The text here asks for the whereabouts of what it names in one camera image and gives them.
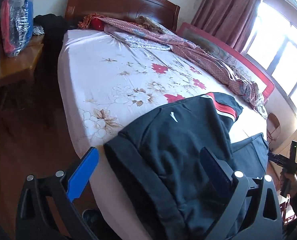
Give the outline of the right hand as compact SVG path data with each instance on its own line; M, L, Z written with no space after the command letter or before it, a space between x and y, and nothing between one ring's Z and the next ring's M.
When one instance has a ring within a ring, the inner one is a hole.
M280 173L280 191L283 197L293 198L297 194L297 176L284 171Z

